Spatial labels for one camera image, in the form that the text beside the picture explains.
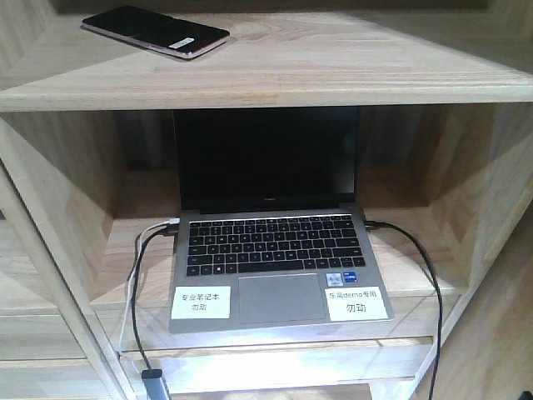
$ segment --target sticker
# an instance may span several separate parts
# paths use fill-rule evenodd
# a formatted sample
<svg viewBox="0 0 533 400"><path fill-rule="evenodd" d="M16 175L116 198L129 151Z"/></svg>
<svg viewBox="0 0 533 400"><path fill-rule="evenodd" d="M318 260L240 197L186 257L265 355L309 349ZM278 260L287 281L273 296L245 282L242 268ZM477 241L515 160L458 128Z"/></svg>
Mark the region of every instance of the sticker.
<svg viewBox="0 0 533 400"><path fill-rule="evenodd" d="M332 321L387 319L379 287L344 287L326 290Z"/></svg>
<svg viewBox="0 0 533 400"><path fill-rule="evenodd" d="M171 319L230 317L231 286L176 287Z"/></svg>
<svg viewBox="0 0 533 400"><path fill-rule="evenodd" d="M344 282L346 283L357 282L357 275L355 271L344 272L342 273L342 276L344 277Z"/></svg>
<svg viewBox="0 0 533 400"><path fill-rule="evenodd" d="M192 37L186 37L183 40L180 40L179 42L175 42L174 44L171 44L169 48L182 48L186 44L189 44L191 42L194 42L194 39Z"/></svg>
<svg viewBox="0 0 533 400"><path fill-rule="evenodd" d="M341 278L340 273L327 273L326 280L327 280L327 286L330 288L334 286L344 286L344 283L342 283L342 278Z"/></svg>

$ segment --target shelf compartment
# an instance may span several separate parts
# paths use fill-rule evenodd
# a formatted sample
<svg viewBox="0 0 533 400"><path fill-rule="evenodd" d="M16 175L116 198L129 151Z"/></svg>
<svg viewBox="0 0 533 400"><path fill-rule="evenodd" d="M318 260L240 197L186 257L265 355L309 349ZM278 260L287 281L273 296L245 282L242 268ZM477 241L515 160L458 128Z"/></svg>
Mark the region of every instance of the shelf compartment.
<svg viewBox="0 0 533 400"><path fill-rule="evenodd" d="M3 74L0 111L533 100L531 45L489 11L176 12L232 40L183 62L60 14Z"/></svg>

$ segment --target charging cable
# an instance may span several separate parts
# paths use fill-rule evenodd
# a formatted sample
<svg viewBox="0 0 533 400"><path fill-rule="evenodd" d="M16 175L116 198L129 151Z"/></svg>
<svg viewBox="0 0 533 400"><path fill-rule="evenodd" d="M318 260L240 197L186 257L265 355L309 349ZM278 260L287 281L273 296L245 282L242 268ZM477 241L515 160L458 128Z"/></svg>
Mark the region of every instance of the charging cable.
<svg viewBox="0 0 533 400"><path fill-rule="evenodd" d="M370 228L370 229L390 228L407 236L409 240L413 242L418 252L422 255L422 258L424 259L424 263L426 263L427 269L430 273L431 281L432 281L431 283L433 287L435 288L436 298L439 303L439 319L437 322L437 330L436 330L436 354L435 354L435 362L433 364L433 373L431 375L430 391L428 395L428 400L431 400L433 398L433 389L435 388L436 372L439 367L439 360L441 359L442 314L443 314L441 289L439 288L439 283L436 280L435 268L433 267L433 263L431 262L429 256L427 255L426 250L424 250L424 248L418 242L418 240L416 240L416 238L412 236L410 233L408 233L407 231L404 231L403 229L401 229L400 227L397 227L396 225L393 225L392 223L379 222L379 221L365 221L365 227Z"/></svg>

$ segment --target black screen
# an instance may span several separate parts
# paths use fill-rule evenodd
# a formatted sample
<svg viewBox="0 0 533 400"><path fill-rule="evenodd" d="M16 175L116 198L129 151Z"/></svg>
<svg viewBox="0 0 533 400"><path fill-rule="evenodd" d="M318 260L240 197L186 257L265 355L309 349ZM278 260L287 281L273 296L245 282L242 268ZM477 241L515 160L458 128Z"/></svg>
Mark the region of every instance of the black screen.
<svg viewBox="0 0 533 400"><path fill-rule="evenodd" d="M182 207L334 207L355 196L356 107L180 110Z"/></svg>

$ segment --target wooden shelving unit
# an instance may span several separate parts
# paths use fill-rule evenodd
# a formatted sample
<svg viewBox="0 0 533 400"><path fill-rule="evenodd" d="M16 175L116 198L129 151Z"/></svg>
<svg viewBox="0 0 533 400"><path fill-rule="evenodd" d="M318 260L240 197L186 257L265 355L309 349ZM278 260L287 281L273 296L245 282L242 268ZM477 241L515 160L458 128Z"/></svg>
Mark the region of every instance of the wooden shelving unit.
<svg viewBox="0 0 533 400"><path fill-rule="evenodd" d="M28 346L14 357L0 347L0 368L16 368L10 376L20 382L42 373L44 359L70 368L70 388L94 383L88 396L142 397L132 338L133 364L115 353L124 280L134 237L179 214L177 182L171 173L127 171L113 110L425 105L407 162L363 168L359 201L369 218L422 240L445 295L445 337L451 332L533 198L533 47L526 22L513 17L518 2L151 2L232 33L190 62L79 28L111 3L0 3L0 208L14 229L0 220L8 253L0 257L0 319L9 320L0 336L45 327L55 343L67 335L76 345L69 352L28 332L25 343L51 343L46 354ZM22 246L13 245L15 233ZM403 237L379 231L371 240L394 321L337 326L314 342L209 349L168 333L172 240L154 241L139 298L150 357L165 366L175 393L313 385L338 393L329 385L356 383L346 392L407 399L435 351L434 290ZM366 361L347 368L354 358ZM244 386L192 379L230 361L245 372L258 360L296 367ZM332 374L335 363L348 372ZM36 382L53 388L43 379ZM73 396L25 389L5 396Z"/></svg>

